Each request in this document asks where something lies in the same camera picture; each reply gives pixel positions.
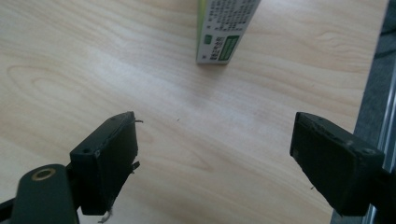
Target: box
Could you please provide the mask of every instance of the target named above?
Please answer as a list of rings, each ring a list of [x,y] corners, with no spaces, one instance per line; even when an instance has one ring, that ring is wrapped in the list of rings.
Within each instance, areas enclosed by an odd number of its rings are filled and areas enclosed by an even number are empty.
[[[228,63],[261,0],[199,0],[198,63]]]

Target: light wood surface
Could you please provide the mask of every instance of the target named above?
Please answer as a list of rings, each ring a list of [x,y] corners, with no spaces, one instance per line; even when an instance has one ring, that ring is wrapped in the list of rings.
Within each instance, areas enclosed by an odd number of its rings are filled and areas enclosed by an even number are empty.
[[[294,115],[353,131],[386,4],[262,0],[232,61],[198,66],[195,0],[0,1],[0,200],[133,110],[142,165],[108,223],[329,223]]]

